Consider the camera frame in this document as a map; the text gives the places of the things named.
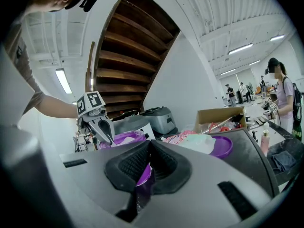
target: wooden staircase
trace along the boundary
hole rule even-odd
[[[100,37],[94,73],[94,90],[110,118],[140,110],[179,31],[152,0],[117,2]]]

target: pink bottle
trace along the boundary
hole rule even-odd
[[[267,156],[267,152],[268,152],[268,148],[269,148],[269,140],[270,140],[270,136],[269,136],[269,123],[266,122],[264,124],[265,130],[263,131],[262,134],[262,141],[261,141],[261,150],[264,153],[265,156]]]

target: white ceiling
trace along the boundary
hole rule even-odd
[[[293,24],[276,0],[176,0],[198,38],[215,74],[262,60],[284,40],[270,38],[294,32]],[[87,13],[81,8],[57,13],[28,15],[23,37],[34,74],[44,74],[43,83],[53,84],[61,99],[72,102],[84,90],[87,59],[82,58]],[[253,46],[231,56],[228,52],[245,44]],[[55,75],[63,67],[73,91],[66,95]]]
[[[200,21],[201,26],[195,30],[215,76],[234,68],[248,68],[248,64],[262,60],[283,41],[270,42],[271,37],[286,35],[286,39],[294,32],[292,22],[276,0],[187,2]],[[249,43],[253,44],[251,48],[228,55]]]

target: fluorescent light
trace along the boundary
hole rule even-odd
[[[232,50],[232,51],[229,51],[228,54],[231,55],[231,54],[233,54],[233,53],[236,53],[236,52],[238,52],[238,51],[247,49],[247,48],[252,47],[252,46],[253,46],[253,44],[250,43],[250,44],[248,44],[248,45],[245,45],[245,46],[239,47],[239,48],[237,48],[237,49],[234,49],[234,50]]]
[[[250,65],[253,65],[253,64],[255,64],[255,63],[259,63],[260,61],[261,61],[261,60],[258,60],[258,61],[254,62],[254,63],[250,63],[249,66],[250,66]]]
[[[282,39],[284,36],[285,36],[285,35],[272,37],[272,38],[270,39],[270,41]]]
[[[67,82],[67,77],[66,77],[66,74],[65,74],[65,71],[63,68],[59,68],[59,69],[56,69],[56,75],[59,79],[59,82],[61,83],[63,89],[65,90],[65,92],[67,94],[71,94],[72,91],[71,91],[71,88],[70,86],[68,85],[68,82]]]
[[[232,70],[230,70],[230,71],[227,71],[227,72],[225,72],[225,73],[222,73],[221,75],[230,73],[230,72],[232,72],[232,71],[234,71],[234,70],[236,70],[236,69],[232,69]]]

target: person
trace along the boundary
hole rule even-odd
[[[252,102],[250,91],[247,89],[247,85],[243,84],[243,82],[241,82],[241,93],[244,96],[246,96],[246,100],[248,103],[249,103],[249,99],[250,99],[250,102]]]
[[[265,84],[265,81],[264,81],[264,76],[261,75],[261,89],[262,89],[262,92],[266,92],[266,84]]]
[[[294,103],[294,86],[289,78],[284,80],[287,75],[286,68],[283,63],[276,58],[271,58],[268,62],[270,78],[278,80],[277,100],[274,103],[278,106],[278,122],[286,131],[292,133],[293,130],[293,103]]]
[[[20,72],[22,77],[35,91],[32,99],[23,114],[35,107],[42,114],[59,118],[77,118],[77,107],[73,104],[65,103],[54,97],[45,95],[35,82],[32,70],[29,67],[29,57],[26,45],[21,38],[22,19],[34,12],[58,11],[63,8],[69,9],[79,3],[80,0],[30,0],[24,12],[13,23],[4,41],[4,48]]]
[[[227,95],[229,95],[229,99],[231,101],[231,106],[237,106],[236,104],[236,100],[234,98],[234,91],[233,91],[233,88],[229,86],[229,84],[226,84],[226,87],[227,87]]]

